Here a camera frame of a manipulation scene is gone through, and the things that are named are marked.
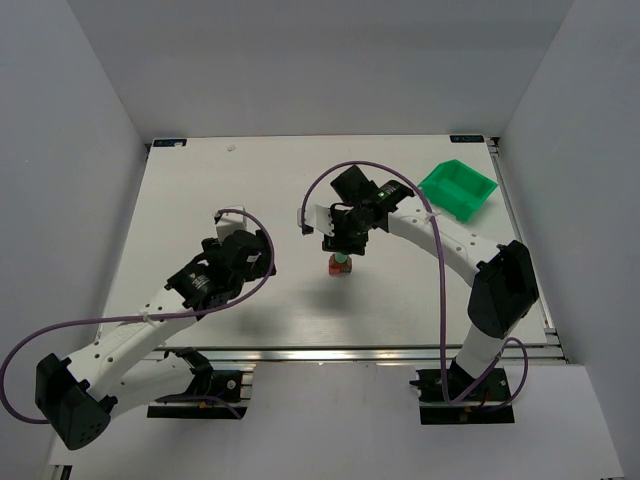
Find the brown wood block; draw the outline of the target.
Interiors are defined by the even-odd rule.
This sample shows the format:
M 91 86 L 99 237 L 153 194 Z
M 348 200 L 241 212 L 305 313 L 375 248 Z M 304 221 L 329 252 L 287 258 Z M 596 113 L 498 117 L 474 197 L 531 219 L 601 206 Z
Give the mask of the brown wood block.
M 329 259 L 329 266 L 328 266 L 328 270 L 329 270 L 330 268 L 339 268 L 339 269 L 341 269 L 341 274 L 342 274 L 342 269 L 343 269 L 343 268 L 351 267 L 351 269 L 352 269 L 352 259 L 351 259 L 349 256 L 348 256 L 348 259 L 347 259 L 347 262 L 346 262 L 346 263 L 344 263 L 344 264 L 339 264 L 339 263 L 336 261 L 335 255 L 336 255 L 336 254 L 332 255 L 332 256 L 330 257 L 330 259 Z

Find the green plastic bin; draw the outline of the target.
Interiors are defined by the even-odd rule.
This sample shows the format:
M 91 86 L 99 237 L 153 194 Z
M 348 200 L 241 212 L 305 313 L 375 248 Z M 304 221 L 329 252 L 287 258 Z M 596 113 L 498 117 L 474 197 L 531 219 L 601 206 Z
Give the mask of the green plastic bin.
M 432 203 L 460 222 L 468 222 L 498 184 L 465 163 L 452 159 L 437 165 L 418 187 Z

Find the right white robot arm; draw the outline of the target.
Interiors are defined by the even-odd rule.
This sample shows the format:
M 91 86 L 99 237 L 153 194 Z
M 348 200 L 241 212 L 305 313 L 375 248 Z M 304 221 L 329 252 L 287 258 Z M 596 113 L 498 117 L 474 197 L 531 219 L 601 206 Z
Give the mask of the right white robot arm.
M 471 289 L 466 338 L 452 361 L 443 360 L 446 381 L 479 384 L 493 370 L 509 335 L 539 299 L 528 248 L 483 238 L 436 213 L 425 193 L 405 175 L 376 184 L 363 172 L 363 161 L 330 167 L 338 202 L 324 207 L 307 199 L 297 213 L 303 234 L 320 231 L 324 250 L 364 255 L 369 233 L 381 230 L 432 255 L 438 263 L 439 318 L 448 319 L 446 272 L 455 272 Z

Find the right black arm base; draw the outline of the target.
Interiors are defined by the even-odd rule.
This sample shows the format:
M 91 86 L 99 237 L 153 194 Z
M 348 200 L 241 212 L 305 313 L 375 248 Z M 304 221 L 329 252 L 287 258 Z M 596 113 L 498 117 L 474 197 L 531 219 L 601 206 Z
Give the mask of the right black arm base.
M 511 405 L 500 407 L 511 397 L 503 368 L 494 369 L 464 400 L 450 405 L 442 393 L 439 369 L 421 369 L 409 385 L 418 394 L 420 423 L 426 426 L 514 424 Z

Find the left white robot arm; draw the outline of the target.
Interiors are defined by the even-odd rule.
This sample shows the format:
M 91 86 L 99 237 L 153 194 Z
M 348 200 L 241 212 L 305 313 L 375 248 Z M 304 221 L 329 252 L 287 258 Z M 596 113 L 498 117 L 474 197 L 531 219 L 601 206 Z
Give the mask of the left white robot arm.
M 36 367 L 35 403 L 69 450 L 81 449 L 122 413 L 163 397 L 195 401 L 215 383 L 209 361 L 193 347 L 145 357 L 211 309 L 229 305 L 244 285 L 275 274 L 263 230 L 243 229 L 202 242 L 202 251 L 172 275 L 141 310 L 64 359 L 50 354 Z

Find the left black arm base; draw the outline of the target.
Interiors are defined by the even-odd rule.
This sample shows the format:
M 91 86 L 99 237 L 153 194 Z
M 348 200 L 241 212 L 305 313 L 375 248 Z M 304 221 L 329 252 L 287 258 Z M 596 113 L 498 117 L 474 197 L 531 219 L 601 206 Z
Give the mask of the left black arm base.
M 185 390 L 166 395 L 147 408 L 150 419 L 242 420 L 250 399 L 250 374 L 215 367 L 196 349 L 165 351 L 163 359 L 182 360 L 191 380 Z

